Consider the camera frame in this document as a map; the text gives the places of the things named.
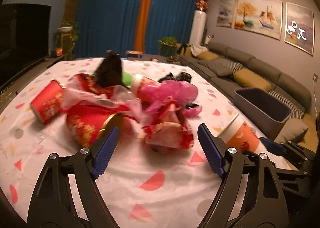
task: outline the sailboat painting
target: sailboat painting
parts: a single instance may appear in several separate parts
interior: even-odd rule
[[[217,18],[217,26],[231,27],[235,14],[235,0],[221,0],[219,2],[219,13]]]
[[[238,0],[235,28],[280,40],[282,2],[277,0]]]

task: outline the polka dot tablecloth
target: polka dot tablecloth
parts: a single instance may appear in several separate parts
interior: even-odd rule
[[[0,186],[17,213],[27,220],[31,195],[49,154],[75,154],[80,147],[72,140],[59,115],[47,125],[36,120],[29,103],[52,80],[66,84],[76,73],[91,74],[101,58],[59,62],[27,85],[0,115]],[[217,89],[188,67],[155,62],[123,60],[123,70],[158,80],[172,72],[190,73],[199,89],[195,103],[203,110],[188,120],[195,136],[189,150],[159,154],[143,144],[140,126],[114,152],[106,172],[96,181],[100,193],[120,227],[197,227],[214,199],[221,180],[211,172],[199,141],[197,127],[205,123],[217,136],[238,110]],[[242,116],[258,137],[262,133]],[[260,144],[257,153],[265,152]],[[283,158],[267,153],[278,167],[289,169]],[[238,198],[230,219],[238,216],[247,176],[243,175]],[[70,185],[77,213],[86,218],[74,176]]]

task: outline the painting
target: painting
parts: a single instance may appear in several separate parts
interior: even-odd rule
[[[287,4],[284,41],[313,55],[315,31],[313,12],[303,6]]]
[[[280,40],[282,1],[238,0],[235,28]]]
[[[235,0],[221,0],[219,3],[219,13],[217,26],[231,27],[235,14]]]

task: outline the blue curtain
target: blue curtain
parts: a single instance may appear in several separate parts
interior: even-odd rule
[[[197,0],[152,0],[146,30],[145,52],[159,54],[157,40],[176,36],[188,43]]]
[[[79,0],[76,58],[133,50],[140,0]]]

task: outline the flower decoration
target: flower decoration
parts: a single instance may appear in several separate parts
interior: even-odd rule
[[[205,11],[208,8],[208,1],[206,0],[197,0],[196,6],[198,10]]]

